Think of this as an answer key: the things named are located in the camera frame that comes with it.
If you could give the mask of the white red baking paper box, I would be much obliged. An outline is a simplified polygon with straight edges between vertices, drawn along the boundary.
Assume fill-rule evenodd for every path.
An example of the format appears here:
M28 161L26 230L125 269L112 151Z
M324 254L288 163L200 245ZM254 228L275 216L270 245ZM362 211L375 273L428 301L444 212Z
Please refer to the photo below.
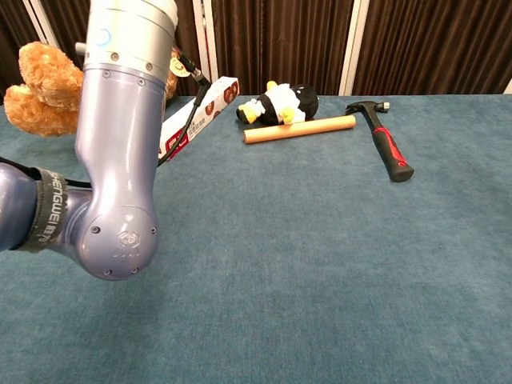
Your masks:
M222 76L207 91L202 104L197 108L187 133L177 149L171 154L172 159L184 146L200 134L239 94L239 81L236 77ZM195 98L188 101L166 118L162 124L158 158L161 159L178 140L182 128L193 109Z

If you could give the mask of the black white plush penguin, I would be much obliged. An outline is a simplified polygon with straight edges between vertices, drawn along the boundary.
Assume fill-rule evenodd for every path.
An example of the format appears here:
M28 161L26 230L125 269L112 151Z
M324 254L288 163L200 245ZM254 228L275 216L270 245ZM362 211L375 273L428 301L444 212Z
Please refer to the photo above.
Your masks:
M268 81L266 91L238 106L236 115L245 124L287 125L311 120L318 104L318 95L310 85Z

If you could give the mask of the wooden rolling pin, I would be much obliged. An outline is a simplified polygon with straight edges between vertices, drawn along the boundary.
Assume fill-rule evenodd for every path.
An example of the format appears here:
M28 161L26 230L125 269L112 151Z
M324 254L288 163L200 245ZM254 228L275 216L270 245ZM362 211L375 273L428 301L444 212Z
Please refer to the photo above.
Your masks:
M355 116L346 115L334 118L311 120L308 122L297 122L278 126L267 126L263 128L244 130L243 142L245 144L254 144L284 138L294 138L298 136L320 134L335 130L351 129L354 128L355 125Z

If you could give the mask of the blue tablecloth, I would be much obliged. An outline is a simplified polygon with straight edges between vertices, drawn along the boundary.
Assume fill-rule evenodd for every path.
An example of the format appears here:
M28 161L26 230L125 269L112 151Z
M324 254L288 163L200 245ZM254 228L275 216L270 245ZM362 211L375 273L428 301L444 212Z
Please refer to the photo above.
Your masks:
M230 105L162 166L123 282L0 253L0 384L512 384L512 95L391 96L257 145Z

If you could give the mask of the black red claw hammer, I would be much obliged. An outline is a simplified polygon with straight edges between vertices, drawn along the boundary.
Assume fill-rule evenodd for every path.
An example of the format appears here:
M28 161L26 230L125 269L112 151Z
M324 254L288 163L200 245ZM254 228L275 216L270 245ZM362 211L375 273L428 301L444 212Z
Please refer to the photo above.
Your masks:
M409 180L414 169L402 156L391 132L380 122L377 114L387 113L390 109L388 102L359 101L346 106L346 114L362 113L369 124L374 144L387 168L393 182Z

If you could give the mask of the brown pleated curtain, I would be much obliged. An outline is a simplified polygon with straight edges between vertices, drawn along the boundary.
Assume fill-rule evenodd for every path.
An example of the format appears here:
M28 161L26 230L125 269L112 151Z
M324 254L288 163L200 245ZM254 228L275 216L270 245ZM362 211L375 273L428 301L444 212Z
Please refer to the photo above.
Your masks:
M210 66L244 94L271 79L338 92L356 0L175 1L194 61L194 12L211 6ZM353 94L500 94L511 81L512 0L369 0Z

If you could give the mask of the brown plush teddy bear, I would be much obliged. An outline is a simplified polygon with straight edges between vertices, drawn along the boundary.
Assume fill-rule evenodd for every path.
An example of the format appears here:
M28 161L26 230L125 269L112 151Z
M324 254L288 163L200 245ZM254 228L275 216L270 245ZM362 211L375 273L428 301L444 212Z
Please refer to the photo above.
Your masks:
M23 83L6 90L8 121L41 137L74 134L84 73L59 48L29 42L18 51Z

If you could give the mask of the white partition post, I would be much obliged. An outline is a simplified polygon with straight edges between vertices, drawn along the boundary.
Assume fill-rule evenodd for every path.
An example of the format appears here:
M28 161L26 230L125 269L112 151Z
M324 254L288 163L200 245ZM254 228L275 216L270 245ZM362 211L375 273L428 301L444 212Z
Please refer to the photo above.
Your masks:
M50 24L41 0L22 0L26 12L41 42L59 48L58 40Z
M354 0L353 2L342 75L338 88L339 96L352 95L369 5L370 0Z
M201 69L212 82L215 82L219 76L213 0L192 0L192 2Z

